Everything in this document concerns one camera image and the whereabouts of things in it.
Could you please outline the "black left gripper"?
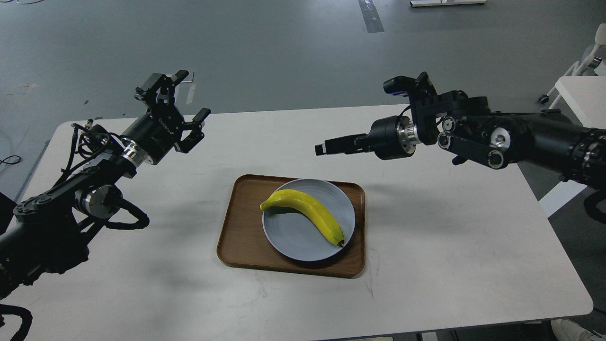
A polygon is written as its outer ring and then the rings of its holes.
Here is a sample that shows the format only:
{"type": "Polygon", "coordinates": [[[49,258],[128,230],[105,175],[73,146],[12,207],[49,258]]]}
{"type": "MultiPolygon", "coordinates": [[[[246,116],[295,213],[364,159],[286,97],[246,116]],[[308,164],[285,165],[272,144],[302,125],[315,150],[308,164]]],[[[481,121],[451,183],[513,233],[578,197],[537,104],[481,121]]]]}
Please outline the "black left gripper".
{"type": "Polygon", "coordinates": [[[188,75],[189,71],[177,71],[174,75],[153,73],[143,86],[135,89],[134,98],[142,101],[147,110],[120,135],[120,140],[143,149],[147,154],[143,159],[149,164],[158,164],[171,149],[189,153],[204,139],[203,127],[212,111],[201,108],[191,121],[185,122],[175,105],[176,87],[188,75]]]}

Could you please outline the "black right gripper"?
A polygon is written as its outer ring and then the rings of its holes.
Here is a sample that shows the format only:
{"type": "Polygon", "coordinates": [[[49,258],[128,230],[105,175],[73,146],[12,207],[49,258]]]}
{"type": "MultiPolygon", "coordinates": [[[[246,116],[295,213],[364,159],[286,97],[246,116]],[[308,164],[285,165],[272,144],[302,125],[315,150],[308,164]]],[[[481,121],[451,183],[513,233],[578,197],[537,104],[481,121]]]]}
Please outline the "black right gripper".
{"type": "Polygon", "coordinates": [[[416,145],[407,129],[413,127],[408,117],[387,117],[372,123],[366,135],[347,135],[315,145],[315,155],[356,154],[373,152],[381,160],[411,157],[416,145]]]}

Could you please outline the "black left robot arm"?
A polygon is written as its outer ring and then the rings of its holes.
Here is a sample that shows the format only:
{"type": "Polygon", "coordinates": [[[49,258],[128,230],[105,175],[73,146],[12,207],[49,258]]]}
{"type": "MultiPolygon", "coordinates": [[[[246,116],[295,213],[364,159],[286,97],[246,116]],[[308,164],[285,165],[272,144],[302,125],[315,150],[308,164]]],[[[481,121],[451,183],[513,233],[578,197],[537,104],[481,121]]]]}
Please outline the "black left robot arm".
{"type": "Polygon", "coordinates": [[[149,225],[144,211],[116,186],[143,163],[156,165],[175,149],[188,153],[204,138],[202,108],[186,121],[176,106],[176,87],[188,71],[153,73],[134,97],[147,110],[117,135],[89,119],[72,124],[70,154],[61,176],[46,192],[15,205],[17,224],[1,233],[1,298],[43,273],[63,274],[88,260],[89,242],[106,227],[138,230],[149,225]]]}

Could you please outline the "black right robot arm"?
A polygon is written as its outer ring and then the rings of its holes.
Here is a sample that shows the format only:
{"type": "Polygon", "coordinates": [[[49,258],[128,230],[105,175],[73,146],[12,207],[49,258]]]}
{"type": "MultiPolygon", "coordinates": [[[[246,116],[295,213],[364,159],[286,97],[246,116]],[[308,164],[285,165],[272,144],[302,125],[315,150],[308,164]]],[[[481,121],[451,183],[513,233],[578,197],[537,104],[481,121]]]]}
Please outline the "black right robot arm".
{"type": "Polygon", "coordinates": [[[411,157],[416,145],[437,144],[454,154],[452,163],[473,161],[503,169],[528,162],[595,190],[584,201],[588,216],[605,222],[604,129],[574,125],[560,110],[537,114],[492,112],[486,97],[461,90],[437,93],[428,74],[396,76],[383,83],[385,93],[409,99],[411,117],[378,119],[367,134],[325,140],[316,155],[374,153],[382,160],[411,157]]]}

